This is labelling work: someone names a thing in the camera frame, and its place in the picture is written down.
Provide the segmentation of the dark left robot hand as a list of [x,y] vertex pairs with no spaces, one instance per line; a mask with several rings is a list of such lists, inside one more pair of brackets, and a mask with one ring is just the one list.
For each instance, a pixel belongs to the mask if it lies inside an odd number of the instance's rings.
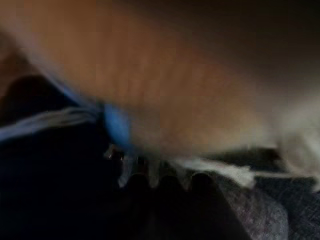
[[198,174],[191,188],[146,160],[124,186],[126,116],[82,108],[39,75],[15,80],[0,101],[0,237],[3,240],[247,240],[222,192]]

